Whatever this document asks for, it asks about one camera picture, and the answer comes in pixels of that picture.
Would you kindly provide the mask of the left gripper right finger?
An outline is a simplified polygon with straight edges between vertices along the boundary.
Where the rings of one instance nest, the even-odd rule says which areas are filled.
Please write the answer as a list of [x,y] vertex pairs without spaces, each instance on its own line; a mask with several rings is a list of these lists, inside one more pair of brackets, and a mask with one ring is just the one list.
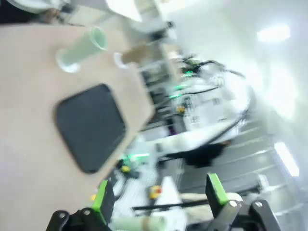
[[217,176],[208,174],[205,193],[213,214],[207,231],[280,231],[278,221],[266,200],[255,200],[251,204],[228,199]]

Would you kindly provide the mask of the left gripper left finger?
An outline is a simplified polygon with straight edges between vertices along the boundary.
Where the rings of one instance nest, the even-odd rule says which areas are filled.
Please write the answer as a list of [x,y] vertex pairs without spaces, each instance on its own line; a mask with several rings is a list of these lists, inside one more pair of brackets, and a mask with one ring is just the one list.
[[109,180],[104,180],[91,207],[74,214],[58,210],[53,213],[46,228],[48,231],[109,231],[115,195]]

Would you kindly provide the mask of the person's right hand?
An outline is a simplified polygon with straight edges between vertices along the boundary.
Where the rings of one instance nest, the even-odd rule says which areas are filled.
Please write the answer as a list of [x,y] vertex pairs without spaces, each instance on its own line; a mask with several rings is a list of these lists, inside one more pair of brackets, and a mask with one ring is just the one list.
[[56,8],[50,8],[44,13],[44,21],[46,23],[52,23],[60,16],[60,11]]

